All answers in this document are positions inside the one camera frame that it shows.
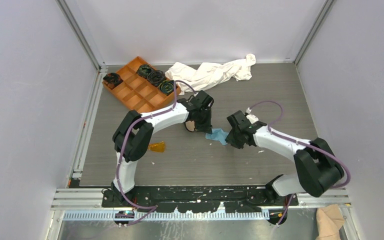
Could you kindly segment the blue cleaning cloth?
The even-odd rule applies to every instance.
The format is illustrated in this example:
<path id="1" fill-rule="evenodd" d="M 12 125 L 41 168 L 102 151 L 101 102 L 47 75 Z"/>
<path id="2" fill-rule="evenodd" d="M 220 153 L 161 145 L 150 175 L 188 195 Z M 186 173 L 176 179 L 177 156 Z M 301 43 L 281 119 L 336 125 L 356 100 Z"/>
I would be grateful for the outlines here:
<path id="1" fill-rule="evenodd" d="M 218 141 L 220 142 L 223 146 L 227 145 L 226 138 L 228 136 L 228 132 L 225 132 L 221 128 L 212 128 L 211 133 L 206 133 L 205 138 L 208 140 L 213 140 L 213 141 Z"/>

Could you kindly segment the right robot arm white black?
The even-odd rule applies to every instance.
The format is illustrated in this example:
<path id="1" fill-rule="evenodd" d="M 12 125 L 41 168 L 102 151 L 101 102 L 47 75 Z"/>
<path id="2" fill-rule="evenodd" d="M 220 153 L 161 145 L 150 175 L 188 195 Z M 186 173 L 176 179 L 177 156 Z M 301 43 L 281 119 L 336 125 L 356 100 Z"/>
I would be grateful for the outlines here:
<path id="1" fill-rule="evenodd" d="M 320 197 L 346 175 L 322 138 L 308 140 L 284 134 L 240 110 L 226 119 L 231 130 L 225 141 L 232 147 L 268 149 L 294 163 L 295 174 L 280 174 L 265 185 L 265 198 L 271 205 L 279 205 L 286 196 L 297 193 Z"/>

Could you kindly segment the black glasses case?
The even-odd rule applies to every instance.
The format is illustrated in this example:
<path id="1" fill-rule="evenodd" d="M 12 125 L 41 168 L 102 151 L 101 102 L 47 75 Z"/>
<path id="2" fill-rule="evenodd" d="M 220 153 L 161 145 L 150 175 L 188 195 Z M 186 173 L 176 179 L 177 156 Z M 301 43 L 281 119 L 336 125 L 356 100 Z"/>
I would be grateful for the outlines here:
<path id="1" fill-rule="evenodd" d="M 189 132 L 196 132 L 197 129 L 196 129 L 196 125 L 195 125 L 195 122 L 194 121 L 187 121 L 184 123 L 184 126 L 186 128 L 187 131 Z"/>

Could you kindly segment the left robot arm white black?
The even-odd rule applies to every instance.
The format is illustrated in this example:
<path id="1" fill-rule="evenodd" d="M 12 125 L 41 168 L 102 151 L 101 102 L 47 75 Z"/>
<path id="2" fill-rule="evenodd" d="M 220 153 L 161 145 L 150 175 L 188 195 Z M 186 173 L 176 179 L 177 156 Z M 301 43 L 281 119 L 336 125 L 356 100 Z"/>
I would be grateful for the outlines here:
<path id="1" fill-rule="evenodd" d="M 117 164 L 111 189 L 116 203 L 128 207 L 133 202 L 137 163 L 147 152 L 153 134 L 176 124 L 184 124 L 189 132 L 210 134 L 213 104 L 214 99 L 201 90 L 156 111 L 127 113 L 112 136 Z"/>

